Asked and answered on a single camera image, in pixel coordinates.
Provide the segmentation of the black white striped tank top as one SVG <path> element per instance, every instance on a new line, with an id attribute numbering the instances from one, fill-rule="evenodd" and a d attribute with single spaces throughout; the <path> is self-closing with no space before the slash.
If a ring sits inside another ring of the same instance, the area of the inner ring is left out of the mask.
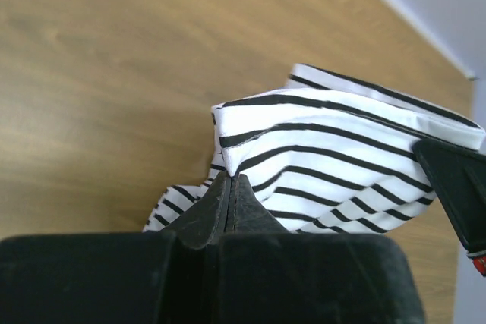
<path id="1" fill-rule="evenodd" d="M 412 147 L 422 139 L 480 149 L 482 127 L 392 89 L 296 64 L 286 85 L 212 109 L 208 173 L 245 175 L 290 232 L 383 234 L 436 195 Z"/>

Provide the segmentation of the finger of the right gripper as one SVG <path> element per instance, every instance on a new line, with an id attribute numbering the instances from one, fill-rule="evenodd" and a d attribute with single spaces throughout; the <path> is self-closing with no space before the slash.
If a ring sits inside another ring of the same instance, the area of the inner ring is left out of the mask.
<path id="1" fill-rule="evenodd" d="M 476 270 L 485 275 L 485 155 L 436 140 L 412 147 Z"/>

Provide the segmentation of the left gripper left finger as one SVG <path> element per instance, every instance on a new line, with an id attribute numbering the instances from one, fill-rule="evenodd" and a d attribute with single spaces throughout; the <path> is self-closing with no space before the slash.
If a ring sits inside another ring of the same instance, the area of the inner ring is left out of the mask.
<path id="1" fill-rule="evenodd" d="M 194 250 L 218 241 L 226 229 L 232 179 L 218 174 L 207 192 L 174 222 L 165 227 Z"/>

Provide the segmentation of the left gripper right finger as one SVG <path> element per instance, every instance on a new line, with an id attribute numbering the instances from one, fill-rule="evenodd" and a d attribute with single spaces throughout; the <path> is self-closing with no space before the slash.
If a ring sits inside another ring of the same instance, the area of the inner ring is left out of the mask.
<path id="1" fill-rule="evenodd" d="M 231 178 L 225 233 L 277 234 L 288 231 L 257 200 L 246 175 Z"/>

